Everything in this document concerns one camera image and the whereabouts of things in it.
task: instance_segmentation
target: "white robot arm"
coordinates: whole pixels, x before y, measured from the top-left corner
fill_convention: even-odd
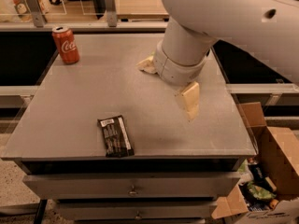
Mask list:
[[[221,39],[299,83],[297,1],[162,1],[170,20],[153,62],[166,82],[185,86],[196,80],[206,53]]]

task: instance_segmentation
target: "black package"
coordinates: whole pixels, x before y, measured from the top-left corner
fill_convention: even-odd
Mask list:
[[[134,155],[134,150],[131,147],[122,116],[99,119],[98,125],[102,129],[107,149],[106,157],[120,158]]]

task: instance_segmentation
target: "gray tabletop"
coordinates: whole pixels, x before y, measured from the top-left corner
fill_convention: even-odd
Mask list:
[[[175,90],[135,65],[158,34],[76,35],[80,61],[60,57],[11,135],[2,158],[21,161],[105,159],[98,119],[123,115],[130,157],[249,156],[255,151],[210,53],[198,82],[199,116],[188,122]]]

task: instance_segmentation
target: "desk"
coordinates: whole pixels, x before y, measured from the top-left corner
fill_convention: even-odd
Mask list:
[[[58,200],[63,217],[208,217],[237,182],[240,162],[255,155],[212,53],[192,122],[171,87],[136,69],[161,39],[76,35],[80,61],[56,59],[11,135],[2,158],[19,164],[41,199]],[[106,158],[97,127],[97,119],[117,115],[135,149],[123,159]]]
[[[161,0],[115,0],[119,19],[167,19]]]

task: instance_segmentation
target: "can logo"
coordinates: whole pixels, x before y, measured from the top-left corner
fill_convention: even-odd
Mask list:
[[[62,44],[62,52],[63,53],[67,53],[70,52],[72,50],[76,49],[76,44],[75,41],[68,41],[66,40],[63,44]]]

